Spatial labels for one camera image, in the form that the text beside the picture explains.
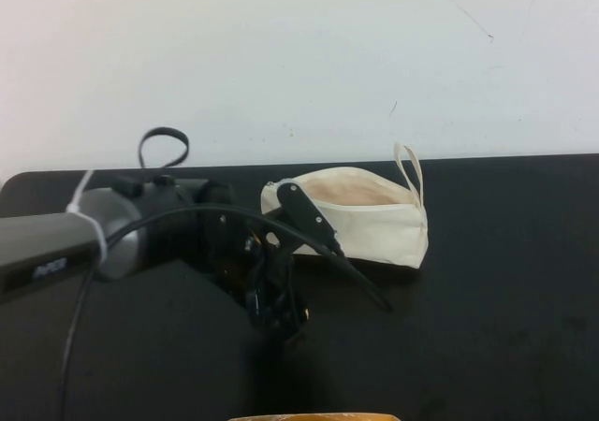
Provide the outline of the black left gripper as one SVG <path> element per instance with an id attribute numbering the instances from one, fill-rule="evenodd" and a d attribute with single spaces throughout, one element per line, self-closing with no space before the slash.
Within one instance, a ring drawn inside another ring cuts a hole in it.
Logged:
<path id="1" fill-rule="evenodd" d="M 283 341 L 295 339 L 310 311 L 293 289 L 292 253 L 269 242 L 265 228 L 240 214 L 208 212 L 200 220 L 215 283 L 242 305 L 263 334 L 275 335 L 282 326 Z"/>

